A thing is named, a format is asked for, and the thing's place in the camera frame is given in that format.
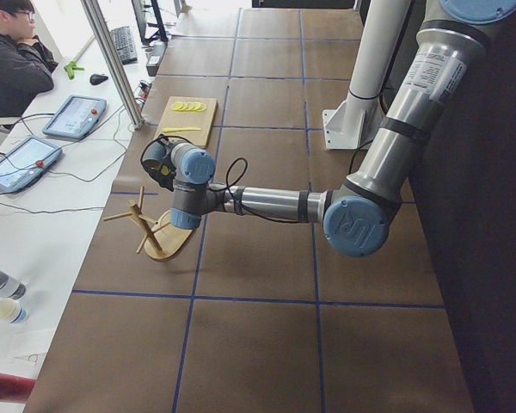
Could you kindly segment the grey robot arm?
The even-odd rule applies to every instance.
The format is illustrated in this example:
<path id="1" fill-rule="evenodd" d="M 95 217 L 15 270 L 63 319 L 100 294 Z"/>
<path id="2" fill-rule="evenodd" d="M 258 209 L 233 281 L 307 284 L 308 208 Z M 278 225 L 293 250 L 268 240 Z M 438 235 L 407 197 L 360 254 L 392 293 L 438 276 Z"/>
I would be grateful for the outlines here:
<path id="1" fill-rule="evenodd" d="M 407 1 L 371 2 L 347 98 L 323 114 L 328 148 L 365 149 L 361 165 L 349 168 L 339 188 L 313 193 L 216 183 L 216 164 L 207 151 L 162 134 L 145 147 L 140 163 L 173 193 L 171 223 L 192 230 L 212 212 L 318 223 L 330 245 L 344 255 L 379 250 L 402 204 L 401 187 L 430 132 L 467 69 L 487 53 L 503 22 L 516 11 L 516 1 L 427 2 L 416 55 L 387 114 L 373 136 L 366 137 L 408 9 Z"/>

